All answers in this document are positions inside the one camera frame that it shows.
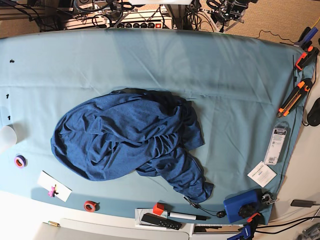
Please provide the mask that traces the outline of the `blue spring clamp upper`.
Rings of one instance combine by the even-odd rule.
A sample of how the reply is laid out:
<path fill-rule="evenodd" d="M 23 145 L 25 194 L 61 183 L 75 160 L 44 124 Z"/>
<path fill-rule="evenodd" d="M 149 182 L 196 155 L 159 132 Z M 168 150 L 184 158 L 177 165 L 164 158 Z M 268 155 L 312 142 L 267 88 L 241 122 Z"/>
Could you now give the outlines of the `blue spring clamp upper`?
<path fill-rule="evenodd" d="M 298 41 L 296 41 L 293 46 L 303 48 L 308 42 L 311 41 L 311 39 L 315 36 L 315 34 L 318 32 L 318 29 L 314 27 L 307 26 L 302 34 L 300 35 Z"/>

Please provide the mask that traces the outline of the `blue orange clamp lower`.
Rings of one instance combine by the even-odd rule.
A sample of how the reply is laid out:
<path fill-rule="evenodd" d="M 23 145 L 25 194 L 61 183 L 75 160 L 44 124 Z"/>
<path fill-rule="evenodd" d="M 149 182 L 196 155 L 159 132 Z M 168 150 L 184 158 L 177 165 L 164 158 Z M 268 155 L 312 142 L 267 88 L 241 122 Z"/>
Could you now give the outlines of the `blue orange clamp lower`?
<path fill-rule="evenodd" d="M 264 217 L 260 212 L 254 213 L 247 219 L 247 224 L 241 229 L 240 233 L 227 238 L 227 240 L 252 240 L 258 225 L 263 220 Z"/>

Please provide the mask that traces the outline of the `packaged blade box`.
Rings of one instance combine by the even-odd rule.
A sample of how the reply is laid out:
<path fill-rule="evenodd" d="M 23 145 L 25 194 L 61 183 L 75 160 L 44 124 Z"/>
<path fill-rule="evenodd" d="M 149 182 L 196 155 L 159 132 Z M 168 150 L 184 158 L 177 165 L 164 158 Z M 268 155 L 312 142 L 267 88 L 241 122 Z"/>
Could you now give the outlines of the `packaged blade box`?
<path fill-rule="evenodd" d="M 272 129 L 263 161 L 264 164 L 274 166 L 278 163 L 287 136 L 288 127 L 289 124 L 286 121 L 282 121 L 278 122 Z"/>

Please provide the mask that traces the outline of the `red cube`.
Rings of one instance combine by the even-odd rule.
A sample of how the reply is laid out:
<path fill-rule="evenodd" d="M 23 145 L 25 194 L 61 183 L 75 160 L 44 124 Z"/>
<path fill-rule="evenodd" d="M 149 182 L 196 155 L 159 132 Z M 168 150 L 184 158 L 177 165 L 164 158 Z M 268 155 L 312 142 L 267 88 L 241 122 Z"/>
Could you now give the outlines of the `red cube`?
<path fill-rule="evenodd" d="M 162 215 L 164 213 L 164 211 L 165 211 L 165 206 L 159 202 L 157 202 L 152 208 L 153 214 L 158 215 L 158 216 Z"/>

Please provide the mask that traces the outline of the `black remote control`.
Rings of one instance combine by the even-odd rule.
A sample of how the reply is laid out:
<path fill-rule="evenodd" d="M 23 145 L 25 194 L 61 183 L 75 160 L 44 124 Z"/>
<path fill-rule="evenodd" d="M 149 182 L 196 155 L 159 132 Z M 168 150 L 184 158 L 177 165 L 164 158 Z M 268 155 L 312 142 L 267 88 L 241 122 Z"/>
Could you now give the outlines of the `black remote control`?
<path fill-rule="evenodd" d="M 163 228 L 167 228 L 167 229 L 173 229 L 173 230 L 179 230 L 182 227 L 182 223 L 171 220 L 171 219 L 167 219 L 167 218 L 163 218 L 151 213 L 145 213 L 142 216 L 141 219 L 143 222 L 149 223 L 149 224 L 153 224 L 159 227 L 163 227 Z"/>

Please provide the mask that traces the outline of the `blue t-shirt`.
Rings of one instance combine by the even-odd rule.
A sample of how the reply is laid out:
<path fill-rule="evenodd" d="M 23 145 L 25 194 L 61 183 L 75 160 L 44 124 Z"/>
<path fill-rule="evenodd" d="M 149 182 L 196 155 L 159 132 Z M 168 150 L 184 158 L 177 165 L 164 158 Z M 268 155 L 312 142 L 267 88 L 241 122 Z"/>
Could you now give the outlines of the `blue t-shirt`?
<path fill-rule="evenodd" d="M 165 91 L 124 89 L 69 110 L 50 140 L 56 159 L 90 181 L 109 181 L 133 171 L 162 177 L 194 203 L 206 201 L 206 181 L 191 150 L 205 143 L 192 103 Z"/>

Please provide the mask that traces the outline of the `translucent white plastic cup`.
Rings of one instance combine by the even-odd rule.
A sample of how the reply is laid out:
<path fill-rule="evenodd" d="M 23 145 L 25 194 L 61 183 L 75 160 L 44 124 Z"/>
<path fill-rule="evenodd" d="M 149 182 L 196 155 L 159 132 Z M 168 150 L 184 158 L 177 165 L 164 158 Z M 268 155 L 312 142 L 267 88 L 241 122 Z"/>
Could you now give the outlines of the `translucent white plastic cup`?
<path fill-rule="evenodd" d="M 0 129 L 0 153 L 2 154 L 7 149 L 17 143 L 17 135 L 14 129 L 8 125 Z"/>

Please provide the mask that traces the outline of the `pink small clip toy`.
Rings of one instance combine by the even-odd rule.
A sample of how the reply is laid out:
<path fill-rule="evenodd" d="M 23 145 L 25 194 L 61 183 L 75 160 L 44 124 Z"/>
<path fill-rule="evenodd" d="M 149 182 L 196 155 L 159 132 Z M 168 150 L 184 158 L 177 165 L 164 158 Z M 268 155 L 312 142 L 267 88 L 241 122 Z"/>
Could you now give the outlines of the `pink small clip toy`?
<path fill-rule="evenodd" d="M 51 189 L 48 191 L 48 195 L 51 197 L 51 198 L 54 198 L 56 195 L 58 195 L 59 193 L 56 191 L 56 185 L 54 186 L 51 186 Z"/>

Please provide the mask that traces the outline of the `light blue table cloth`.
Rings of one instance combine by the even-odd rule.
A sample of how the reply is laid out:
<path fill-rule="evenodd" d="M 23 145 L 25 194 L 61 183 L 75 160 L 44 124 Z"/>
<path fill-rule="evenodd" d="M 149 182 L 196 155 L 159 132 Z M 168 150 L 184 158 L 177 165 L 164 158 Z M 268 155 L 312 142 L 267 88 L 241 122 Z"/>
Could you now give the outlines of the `light blue table cloth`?
<path fill-rule="evenodd" d="M 203 206 L 219 210 L 224 199 L 258 187 L 247 175 L 265 157 L 301 53 L 250 37 L 176 30 L 87 29 L 3 38 L 0 124 L 13 127 L 18 142 L 0 155 L 0 189 L 78 210 L 91 200 L 100 204 L 99 213 L 119 217 L 132 218 L 136 208 L 158 201 L 194 212 L 162 177 L 133 171 L 90 181 L 51 150 L 56 124 L 75 106 L 125 88 L 169 91 L 196 110 L 205 144 L 192 154 L 214 184 Z M 26 158 L 26 167 L 16 166 L 17 155 Z M 66 202 L 38 185 L 42 171 L 72 190 Z"/>

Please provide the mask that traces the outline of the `blue box with knob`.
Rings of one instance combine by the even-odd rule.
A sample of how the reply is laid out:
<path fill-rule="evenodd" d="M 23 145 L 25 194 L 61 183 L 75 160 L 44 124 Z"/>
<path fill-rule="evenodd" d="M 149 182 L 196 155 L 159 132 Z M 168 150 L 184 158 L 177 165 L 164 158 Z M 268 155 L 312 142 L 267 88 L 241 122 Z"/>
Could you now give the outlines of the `blue box with knob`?
<path fill-rule="evenodd" d="M 230 223 L 251 217 L 256 213 L 262 200 L 262 190 L 253 189 L 223 201 L 224 210 Z"/>

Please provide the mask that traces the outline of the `white power strip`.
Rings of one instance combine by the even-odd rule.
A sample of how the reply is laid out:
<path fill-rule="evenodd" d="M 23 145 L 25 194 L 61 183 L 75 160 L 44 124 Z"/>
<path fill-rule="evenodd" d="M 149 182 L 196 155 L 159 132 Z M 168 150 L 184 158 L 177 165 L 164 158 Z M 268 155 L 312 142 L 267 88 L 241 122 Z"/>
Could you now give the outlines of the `white power strip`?
<path fill-rule="evenodd" d="M 97 28 L 111 28 L 110 23 L 115 28 L 135 28 L 135 29 L 174 29 L 172 17 L 169 16 L 164 6 L 158 6 L 156 9 L 133 9 L 124 11 L 113 21 L 102 14 L 88 14 L 73 17 L 62 21 L 65 30 Z"/>

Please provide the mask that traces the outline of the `orange black clamp upper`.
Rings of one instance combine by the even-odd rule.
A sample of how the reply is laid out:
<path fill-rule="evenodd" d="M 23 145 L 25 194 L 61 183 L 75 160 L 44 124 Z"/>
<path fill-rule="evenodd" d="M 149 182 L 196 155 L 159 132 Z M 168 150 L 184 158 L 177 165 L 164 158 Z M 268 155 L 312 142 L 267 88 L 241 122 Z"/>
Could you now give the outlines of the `orange black clamp upper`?
<path fill-rule="evenodd" d="M 295 69 L 299 72 L 303 70 L 304 67 L 309 65 L 319 54 L 319 49 L 314 46 L 309 46 L 306 51 L 304 51 L 295 63 Z"/>

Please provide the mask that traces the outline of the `white black marker pen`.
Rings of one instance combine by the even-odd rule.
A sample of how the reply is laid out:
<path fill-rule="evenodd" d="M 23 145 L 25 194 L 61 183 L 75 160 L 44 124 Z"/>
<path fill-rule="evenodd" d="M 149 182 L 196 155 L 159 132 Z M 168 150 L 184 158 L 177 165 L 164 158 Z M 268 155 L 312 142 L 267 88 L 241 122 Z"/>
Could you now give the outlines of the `white black marker pen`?
<path fill-rule="evenodd" d="M 192 221 L 206 221 L 206 220 L 208 220 L 207 216 L 193 215 L 193 214 L 186 214 L 186 213 L 179 213 L 179 212 L 168 212 L 167 215 L 171 218 L 185 219 L 185 220 L 192 220 Z"/>

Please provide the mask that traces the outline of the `brass small pin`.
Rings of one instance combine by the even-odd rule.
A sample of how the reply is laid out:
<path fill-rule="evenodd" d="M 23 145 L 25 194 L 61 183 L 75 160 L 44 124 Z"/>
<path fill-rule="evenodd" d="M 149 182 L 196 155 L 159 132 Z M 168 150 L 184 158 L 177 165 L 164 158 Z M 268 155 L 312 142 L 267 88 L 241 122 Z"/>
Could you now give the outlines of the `brass small pin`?
<path fill-rule="evenodd" d="M 60 224 L 57 223 L 57 222 L 48 221 L 47 223 L 48 223 L 49 225 L 51 225 L 51 226 L 60 227 Z"/>

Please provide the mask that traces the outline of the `black computer mouse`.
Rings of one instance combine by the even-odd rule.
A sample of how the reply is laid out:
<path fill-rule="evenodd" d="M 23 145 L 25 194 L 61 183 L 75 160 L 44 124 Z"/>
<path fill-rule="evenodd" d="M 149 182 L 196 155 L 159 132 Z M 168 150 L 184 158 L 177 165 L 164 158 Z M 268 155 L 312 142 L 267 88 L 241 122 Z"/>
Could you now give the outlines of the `black computer mouse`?
<path fill-rule="evenodd" d="M 320 124 L 320 98 L 318 98 L 311 110 L 307 114 L 307 122 L 312 127 L 317 127 Z"/>

